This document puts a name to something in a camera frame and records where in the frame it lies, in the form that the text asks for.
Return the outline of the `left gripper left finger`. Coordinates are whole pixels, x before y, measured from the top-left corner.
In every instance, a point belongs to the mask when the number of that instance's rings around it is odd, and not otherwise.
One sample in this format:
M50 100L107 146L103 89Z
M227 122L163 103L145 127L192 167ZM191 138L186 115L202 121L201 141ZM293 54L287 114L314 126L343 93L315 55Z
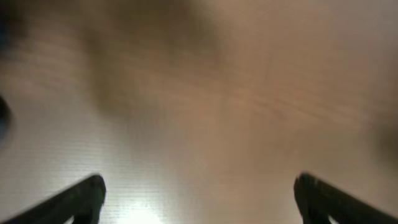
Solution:
M38 205L3 221L3 224L97 224L106 197L104 179L91 175Z

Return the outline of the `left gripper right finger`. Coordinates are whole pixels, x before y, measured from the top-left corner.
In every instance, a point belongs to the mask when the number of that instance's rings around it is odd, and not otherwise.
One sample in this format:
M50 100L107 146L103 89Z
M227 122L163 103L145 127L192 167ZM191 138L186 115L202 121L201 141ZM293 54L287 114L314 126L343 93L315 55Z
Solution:
M397 224L397 218L309 173L296 178L294 197L303 224Z

